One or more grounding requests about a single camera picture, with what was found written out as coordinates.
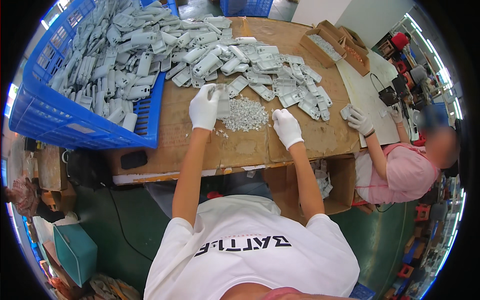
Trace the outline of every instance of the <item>wristband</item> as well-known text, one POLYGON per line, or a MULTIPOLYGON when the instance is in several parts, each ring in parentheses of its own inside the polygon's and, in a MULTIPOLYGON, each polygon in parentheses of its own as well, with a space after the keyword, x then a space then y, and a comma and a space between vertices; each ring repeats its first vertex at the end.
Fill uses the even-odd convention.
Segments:
POLYGON ((367 134, 367 135, 364 135, 363 137, 364 137, 364 138, 367 138, 367 137, 371 136, 371 135, 372 135, 372 134, 374 134, 374 133, 375 133, 375 129, 374 129, 374 130, 372 130, 372 132, 371 132, 371 133, 369 133, 369 134, 367 134))

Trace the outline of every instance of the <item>black cable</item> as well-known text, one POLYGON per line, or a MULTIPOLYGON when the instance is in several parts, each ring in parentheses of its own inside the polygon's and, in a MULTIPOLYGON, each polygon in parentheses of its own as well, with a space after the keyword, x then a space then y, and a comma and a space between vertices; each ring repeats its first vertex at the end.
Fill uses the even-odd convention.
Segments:
POLYGON ((138 251, 135 247, 133 247, 127 240, 127 237, 125 237, 125 233, 123 232, 123 226, 121 225, 121 219, 120 219, 120 214, 119 214, 119 209, 117 207, 117 203, 115 203, 115 199, 113 199, 113 195, 112 195, 112 191, 110 189, 107 189, 108 192, 110 193, 110 197, 112 198, 112 201, 113 201, 113 205, 115 205, 115 210, 117 211, 117 216, 119 217, 119 223, 120 223, 120 229, 121 229, 121 233, 123 235, 123 238, 125 239, 125 241, 127 242, 127 244, 132 248, 134 249, 138 254, 140 254, 141 256, 143 256, 144 258, 148 259, 149 261, 153 262, 152 259, 148 258, 145 254, 141 253, 140 251, 138 251))
POLYGON ((381 210, 378 209, 378 207, 380 207, 380 204, 375 204, 375 208, 377 209, 377 211, 378 211, 379 213, 384 213, 384 212, 386 212, 387 210, 389 210, 390 208, 392 208, 392 206, 394 206, 394 205, 395 205, 395 203, 393 203, 392 205, 390 205, 387 209, 385 209, 385 210, 383 210, 383 211, 381 211, 381 210))

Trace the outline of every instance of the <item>black bag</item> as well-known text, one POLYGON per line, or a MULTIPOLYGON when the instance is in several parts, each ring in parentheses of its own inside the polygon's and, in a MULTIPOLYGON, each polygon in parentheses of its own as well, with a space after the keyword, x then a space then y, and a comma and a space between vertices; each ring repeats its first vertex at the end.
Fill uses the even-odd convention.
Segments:
POLYGON ((385 103, 385 105, 391 106, 391 105, 397 103, 398 101, 400 101, 400 98, 398 98, 395 90, 391 86, 387 86, 385 88, 383 83, 378 79, 377 75, 375 75, 373 73, 370 73, 370 80, 373 84, 373 87, 375 87, 375 89, 377 91, 378 91, 378 89, 375 86, 375 84, 373 83, 372 75, 375 76, 375 78, 378 80, 378 82, 380 82, 380 84, 382 85, 382 88, 384 88, 383 90, 378 92, 378 97, 380 98, 380 100, 382 100, 385 103))
POLYGON ((77 184, 94 190, 115 187, 110 166, 99 151, 79 148, 69 153, 67 174, 77 184))

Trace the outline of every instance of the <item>work glove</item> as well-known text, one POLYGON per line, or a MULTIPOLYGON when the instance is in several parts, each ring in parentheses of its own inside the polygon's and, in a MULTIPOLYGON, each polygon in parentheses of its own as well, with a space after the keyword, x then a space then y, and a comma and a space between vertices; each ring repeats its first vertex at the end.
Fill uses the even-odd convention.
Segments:
POLYGON ((395 123, 403 122, 401 108, 397 104, 392 106, 392 111, 390 112, 390 115, 392 116, 392 119, 395 123))
POLYGON ((205 84, 198 91, 195 98, 190 101, 189 115, 192 120, 192 130, 203 128, 212 131, 216 122, 216 107, 220 98, 220 91, 214 91, 212 98, 208 100, 208 92, 216 84, 205 84))
POLYGON ((358 107, 352 106, 350 108, 351 116, 347 117, 348 125, 358 130, 361 134, 367 135, 373 129, 373 124, 370 118, 358 107))
POLYGON ((287 110, 275 110, 272 114, 273 129, 288 150, 290 146, 298 142, 304 142, 301 138, 300 125, 294 116, 287 110))

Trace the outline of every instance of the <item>factory floor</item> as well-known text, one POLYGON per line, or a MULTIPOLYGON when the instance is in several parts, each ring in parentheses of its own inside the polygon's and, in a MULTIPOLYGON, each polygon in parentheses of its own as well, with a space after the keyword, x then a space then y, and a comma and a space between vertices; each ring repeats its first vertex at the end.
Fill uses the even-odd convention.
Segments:
MULTIPOLYGON (((224 14, 220 9, 219 3, 219 1, 212 3, 211 0, 177 0, 179 17, 181 20, 185 20, 208 13, 213 14, 215 17, 222 16, 224 14)), ((268 18, 290 22, 297 9, 297 5, 297 3, 288 0, 273 0, 268 18)))
MULTIPOLYGON (((218 177, 202 179, 201 193, 218 190, 218 177)), ((75 212, 98 246, 97 270, 143 293, 148 270, 169 219, 141 186, 125 191, 76 187, 75 212)), ((360 265, 359 282, 383 295, 401 268, 403 248, 413 234, 416 201, 385 213, 352 209, 332 215, 360 265)))

